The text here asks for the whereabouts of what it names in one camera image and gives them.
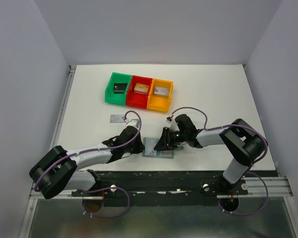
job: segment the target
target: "gray wall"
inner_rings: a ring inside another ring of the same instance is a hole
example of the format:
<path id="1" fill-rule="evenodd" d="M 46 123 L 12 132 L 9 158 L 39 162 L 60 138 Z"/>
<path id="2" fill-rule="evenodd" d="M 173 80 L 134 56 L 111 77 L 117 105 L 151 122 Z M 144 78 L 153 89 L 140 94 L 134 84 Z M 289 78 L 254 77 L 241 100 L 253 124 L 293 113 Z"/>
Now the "gray wall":
<path id="1" fill-rule="evenodd" d="M 298 209 L 298 0 L 284 0 L 246 65 L 278 171 Z"/>
<path id="2" fill-rule="evenodd" d="M 246 63 L 281 0 L 36 0 L 70 64 Z"/>
<path id="3" fill-rule="evenodd" d="M 48 150 L 67 74 L 34 1 L 0 1 L 0 238 L 18 236 L 28 172 Z"/>

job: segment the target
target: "yellow bin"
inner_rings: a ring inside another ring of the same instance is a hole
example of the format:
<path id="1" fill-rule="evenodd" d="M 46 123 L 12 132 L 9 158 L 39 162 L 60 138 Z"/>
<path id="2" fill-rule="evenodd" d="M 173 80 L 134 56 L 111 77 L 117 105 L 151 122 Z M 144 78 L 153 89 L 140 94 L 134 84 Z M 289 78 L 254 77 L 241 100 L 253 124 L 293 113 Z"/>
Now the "yellow bin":
<path id="1" fill-rule="evenodd" d="M 154 89 L 156 86 L 169 88 L 170 89 L 169 96 L 168 97 L 156 96 L 154 94 Z M 153 78 L 150 92 L 148 95 L 147 109 L 167 113 L 169 111 L 169 106 L 171 104 L 172 90 L 173 90 L 173 82 Z"/>

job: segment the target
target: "cable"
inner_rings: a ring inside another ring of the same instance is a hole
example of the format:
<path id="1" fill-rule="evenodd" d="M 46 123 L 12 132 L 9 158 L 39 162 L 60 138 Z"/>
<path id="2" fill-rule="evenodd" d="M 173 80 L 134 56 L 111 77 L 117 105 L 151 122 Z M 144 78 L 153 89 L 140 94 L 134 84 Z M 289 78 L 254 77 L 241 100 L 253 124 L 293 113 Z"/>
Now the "cable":
<path id="1" fill-rule="evenodd" d="M 267 152 L 268 152 L 268 144 L 267 144 L 267 141 L 266 141 L 266 139 L 265 139 L 265 138 L 264 138 L 258 131 L 256 131 L 255 129 L 253 129 L 253 128 L 251 128 L 251 127 L 248 127 L 248 126 L 244 126 L 244 125 L 235 125 L 235 124 L 227 124 L 227 125 L 217 126 L 217 127 L 213 127 L 213 128 L 209 128 L 209 129 L 207 129 L 208 116 L 206 115 L 205 112 L 201 111 L 200 109 L 193 108 L 193 107 L 181 107 L 181 108 L 178 108 L 178 109 L 174 110 L 174 111 L 172 112 L 172 116 L 173 116 L 173 114 L 174 114 L 175 112 L 177 112 L 178 110 L 181 110 L 181 109 L 193 109 L 193 110 L 196 110 L 196 111 L 202 113 L 202 114 L 205 116 L 204 130 L 206 130 L 206 131 L 210 131 L 210 130 L 218 130 L 218 129 L 227 128 L 227 127 L 239 127 L 239 128 L 244 128 L 244 129 L 247 129 L 247 130 L 250 130 L 250 131 L 256 133 L 256 134 L 258 135 L 258 137 L 259 137 L 259 138 L 263 141 L 263 143 L 264 143 L 264 147 L 265 147 L 265 149 L 264 149 L 264 153 L 263 153 L 258 159 L 254 160 L 253 164 L 251 164 L 251 166 L 248 168 L 248 170 L 247 170 L 246 172 L 248 172 L 248 171 L 250 170 L 250 168 L 251 168 L 255 163 L 259 162 L 260 160 L 262 160 L 262 159 L 266 156 L 266 154 L 267 154 Z"/>
<path id="2" fill-rule="evenodd" d="M 130 157 L 131 155 L 132 155 L 132 154 L 130 153 L 130 155 L 127 155 L 127 156 L 121 157 L 121 159 L 128 158 L 128 157 Z"/>
<path id="3" fill-rule="evenodd" d="M 92 152 L 92 151 L 100 151 L 100 150 L 114 150 L 114 149 L 118 149 L 118 148 L 120 148 L 120 147 L 123 147 L 123 146 L 125 146 L 125 145 L 128 145 L 130 142 L 132 142 L 134 139 L 136 139 L 136 137 L 139 135 L 139 133 L 140 133 L 140 130 L 141 130 L 141 126 L 142 126 L 142 121 L 141 121 L 141 118 L 140 118 L 140 115 L 138 114 L 138 113 L 136 113 L 135 111 L 132 111 L 132 110 L 130 110 L 130 111 L 127 111 L 126 113 L 125 113 L 125 118 L 127 118 L 127 114 L 128 113 L 134 113 L 134 114 L 136 114 L 137 116 L 138 116 L 138 118 L 139 118 L 139 129 L 138 129 L 138 131 L 137 131 L 137 133 L 136 133 L 136 135 L 133 137 L 133 138 L 131 138 L 129 141 L 127 141 L 126 143 L 124 143 L 124 144 L 122 144 L 122 145 L 118 145 L 118 146 L 114 146 L 114 147 L 106 147 L 106 148 L 92 148 L 92 149 L 87 149 L 87 150 L 82 150 L 82 151 L 80 151 L 79 153 L 80 154 L 84 154 L 84 153 L 88 153 L 88 152 Z M 39 179 L 36 181 L 36 183 L 35 183 L 35 185 L 34 185 L 34 191 L 36 191 L 36 192 L 39 192 L 40 190 L 38 189 L 38 185 L 39 185 L 39 183 L 41 182 L 41 180 L 43 179 L 43 177 L 54 167 L 54 166 L 56 166 L 56 165 L 58 165 L 60 162 L 62 162 L 63 160 L 66 160 L 66 159 L 68 159 L 68 158 L 70 158 L 70 157 L 72 157 L 72 156 L 75 156 L 75 155 L 77 155 L 77 153 L 72 153 L 72 154 L 70 154 L 70 155 L 66 155 L 66 156 L 64 156 L 64 157 L 62 157 L 62 158 L 60 158 L 60 159 L 58 159 L 56 162 L 54 162 L 50 167 L 48 167 L 43 173 L 42 173 L 42 175 L 39 177 Z"/>
<path id="4" fill-rule="evenodd" d="M 250 131 L 256 133 L 256 134 L 258 135 L 258 137 L 261 138 L 261 140 L 263 141 L 263 143 L 264 143 L 264 147 L 265 147 L 265 149 L 264 149 L 264 153 L 263 153 L 258 159 L 254 160 L 253 164 L 255 164 L 255 163 L 257 163 L 258 161 L 262 160 L 262 159 L 266 156 L 266 154 L 267 154 L 267 152 L 268 152 L 268 144 L 267 144 L 267 141 L 265 140 L 265 138 L 264 138 L 258 131 L 254 130 L 254 129 L 251 128 L 251 127 L 244 126 L 244 125 L 228 124 L 228 125 L 223 125 L 223 126 L 217 126 L 217 127 L 209 128 L 209 129 L 207 129 L 207 131 L 209 131 L 209 130 L 218 130 L 218 129 L 221 129 L 221 128 L 227 128 L 227 127 L 231 127 L 231 126 L 232 126 L 232 127 L 239 127 L 239 128 L 243 128 L 243 129 L 250 130 Z"/>
<path id="5" fill-rule="evenodd" d="M 181 109 L 193 109 L 193 110 L 196 110 L 196 111 L 202 113 L 202 114 L 205 116 L 204 130 L 207 129 L 208 116 L 205 114 L 205 112 L 201 111 L 200 109 L 193 108 L 193 107 L 181 107 L 181 108 L 178 108 L 178 109 L 174 110 L 174 111 L 172 112 L 172 115 L 173 115 L 175 112 L 177 112 L 178 110 L 181 110 Z"/>
<path id="6" fill-rule="evenodd" d="M 249 213 L 233 213 L 233 212 L 229 212 L 229 211 L 225 210 L 225 209 L 222 207 L 222 202 L 221 202 L 221 200 L 219 199 L 219 207 L 220 207 L 220 209 L 222 210 L 222 212 L 225 212 L 225 213 L 227 213 L 227 214 L 234 215 L 234 216 L 242 216 L 242 217 L 243 217 L 243 216 L 254 215 L 254 214 L 256 214 L 256 213 L 262 211 L 262 210 L 267 206 L 267 203 L 268 203 L 268 188 L 267 188 L 266 183 L 264 182 L 264 180 L 263 180 L 261 177 L 259 177 L 257 174 L 255 174 L 255 173 L 253 173 L 253 172 L 247 172 L 246 174 L 247 174 L 247 175 L 254 175 L 254 176 L 258 177 L 258 178 L 263 182 L 264 187 L 265 187 L 265 190 L 266 190 L 266 200 L 265 200 L 264 204 L 263 204 L 259 209 L 257 209 L 257 210 L 254 211 L 254 212 L 249 212 Z"/>
<path id="7" fill-rule="evenodd" d="M 231 195 L 231 197 L 230 197 L 230 201 L 231 201 L 231 202 L 234 201 L 234 194 L 235 194 L 235 191 L 232 192 L 232 195 Z"/>
<path id="8" fill-rule="evenodd" d="M 105 190 L 110 190 L 110 189 L 118 189 L 120 191 L 123 191 L 125 193 L 125 195 L 127 196 L 127 207 L 124 211 L 122 211 L 121 213 L 119 213 L 118 215 L 114 215 L 114 216 L 103 216 L 103 215 L 96 215 L 94 213 L 88 213 L 86 212 L 85 210 L 85 205 L 83 204 L 83 209 L 84 209 L 84 214 L 88 214 L 90 216 L 93 216 L 93 217 L 99 217 L 99 218 L 116 218 L 116 217 L 120 217 L 122 215 L 124 215 L 125 213 L 127 213 L 130 209 L 130 197 L 129 197 L 129 194 L 121 187 L 106 187 L 106 188 L 102 188 L 102 189 L 98 189 L 98 190 L 93 190 L 93 191 L 84 191 L 86 193 L 95 193 L 95 192 L 101 192 L 101 191 L 105 191 Z"/>

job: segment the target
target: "gray floor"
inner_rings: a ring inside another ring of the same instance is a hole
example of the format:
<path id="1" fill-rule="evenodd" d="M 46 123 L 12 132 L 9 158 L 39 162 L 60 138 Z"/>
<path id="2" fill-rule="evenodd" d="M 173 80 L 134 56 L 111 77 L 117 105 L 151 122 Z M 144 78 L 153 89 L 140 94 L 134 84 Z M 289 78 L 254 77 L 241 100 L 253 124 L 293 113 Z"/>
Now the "gray floor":
<path id="1" fill-rule="evenodd" d="M 263 198 L 240 201 L 239 212 L 258 208 Z M 103 208 L 119 213 L 122 208 Z M 39 200 L 31 238 L 294 238 L 283 198 L 270 198 L 259 214 L 229 216 L 218 207 L 133 207 L 115 219 L 83 215 L 79 200 Z"/>

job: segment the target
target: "white tabletop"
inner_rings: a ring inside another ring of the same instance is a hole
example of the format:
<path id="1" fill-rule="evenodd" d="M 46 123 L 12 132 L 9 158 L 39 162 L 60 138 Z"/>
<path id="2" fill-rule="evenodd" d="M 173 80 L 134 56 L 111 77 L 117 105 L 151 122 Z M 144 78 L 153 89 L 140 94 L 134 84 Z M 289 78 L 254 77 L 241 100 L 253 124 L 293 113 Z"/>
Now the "white tabletop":
<path id="1" fill-rule="evenodd" d="M 76 68 L 70 96 L 61 126 L 58 144 L 65 149 L 83 149 L 119 135 L 124 123 L 109 123 L 111 114 L 137 111 L 143 121 L 141 137 L 160 138 L 169 114 L 108 104 L 105 88 L 112 72 L 173 81 L 169 112 L 189 106 L 203 110 L 209 117 L 207 127 L 244 119 L 264 135 L 253 97 L 241 65 L 160 65 L 103 64 L 79 65 Z M 186 113 L 196 128 L 203 128 L 204 116 L 193 110 Z M 133 114 L 129 119 L 137 118 Z M 90 167 L 103 171 L 212 171 L 225 170 L 232 159 L 225 145 L 202 149 L 184 146 L 175 151 L 174 159 L 147 158 L 141 154 L 107 164 Z M 270 152 L 254 170 L 275 170 Z"/>

